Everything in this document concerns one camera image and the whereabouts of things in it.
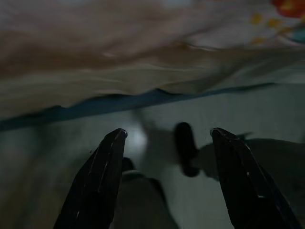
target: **blue trim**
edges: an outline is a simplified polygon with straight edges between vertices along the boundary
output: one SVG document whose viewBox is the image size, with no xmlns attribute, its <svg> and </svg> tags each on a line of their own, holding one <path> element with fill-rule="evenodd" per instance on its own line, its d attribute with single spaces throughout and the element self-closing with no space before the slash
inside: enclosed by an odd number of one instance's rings
<svg viewBox="0 0 305 229">
<path fill-rule="evenodd" d="M 109 95 L 93 98 L 81 102 L 70 108 L 56 106 L 35 114 L 28 114 L 21 117 L 0 121 L 0 131 L 23 128 L 33 125 L 43 125 L 56 121 L 71 120 L 90 115 L 100 115 L 117 111 L 125 111 L 142 108 L 157 104 L 170 103 L 180 100 L 194 99 L 214 94 L 232 92 L 244 92 L 257 87 L 272 85 L 272 83 L 248 87 L 227 88 L 217 91 L 210 91 L 196 95 L 170 94 L 161 90 L 154 90 L 140 95 Z"/>
</svg>

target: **person's leg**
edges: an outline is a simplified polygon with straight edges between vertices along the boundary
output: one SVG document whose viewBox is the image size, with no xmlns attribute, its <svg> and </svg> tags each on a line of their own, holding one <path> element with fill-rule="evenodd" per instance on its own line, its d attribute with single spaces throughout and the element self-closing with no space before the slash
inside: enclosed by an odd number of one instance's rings
<svg viewBox="0 0 305 229">
<path fill-rule="evenodd" d="M 146 178 L 129 159 L 123 161 L 122 182 L 111 229 L 177 229 L 160 183 Z"/>
</svg>

